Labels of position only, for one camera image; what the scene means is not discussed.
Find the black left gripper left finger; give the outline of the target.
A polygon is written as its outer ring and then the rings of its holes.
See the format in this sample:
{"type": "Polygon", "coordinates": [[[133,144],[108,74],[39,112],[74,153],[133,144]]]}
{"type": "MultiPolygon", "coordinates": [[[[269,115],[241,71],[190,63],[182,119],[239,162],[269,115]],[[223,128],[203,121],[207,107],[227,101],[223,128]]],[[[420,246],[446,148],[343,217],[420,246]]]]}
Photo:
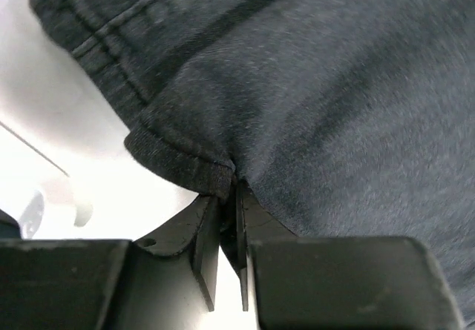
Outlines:
{"type": "Polygon", "coordinates": [[[214,309],[219,203],[137,241],[1,242],[3,329],[198,329],[214,309]]]}

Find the black trousers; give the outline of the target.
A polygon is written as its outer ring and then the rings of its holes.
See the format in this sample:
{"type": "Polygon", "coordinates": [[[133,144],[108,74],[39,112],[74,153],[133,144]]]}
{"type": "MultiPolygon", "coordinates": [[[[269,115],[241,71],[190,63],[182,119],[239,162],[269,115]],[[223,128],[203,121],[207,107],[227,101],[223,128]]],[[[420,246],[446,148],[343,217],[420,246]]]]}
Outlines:
{"type": "Polygon", "coordinates": [[[427,243],[474,327],[474,0],[30,0],[141,165],[297,234],[427,243]]]}

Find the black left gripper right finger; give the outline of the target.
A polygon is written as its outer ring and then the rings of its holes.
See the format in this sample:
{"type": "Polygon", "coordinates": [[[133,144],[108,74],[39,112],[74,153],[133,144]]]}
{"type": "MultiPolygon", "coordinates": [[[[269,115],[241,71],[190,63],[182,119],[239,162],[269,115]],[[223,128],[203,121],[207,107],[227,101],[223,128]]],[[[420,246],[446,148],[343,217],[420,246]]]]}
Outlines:
{"type": "Polygon", "coordinates": [[[408,237],[298,237],[248,185],[230,194],[222,249],[259,329],[462,329],[437,260],[408,237]]]}

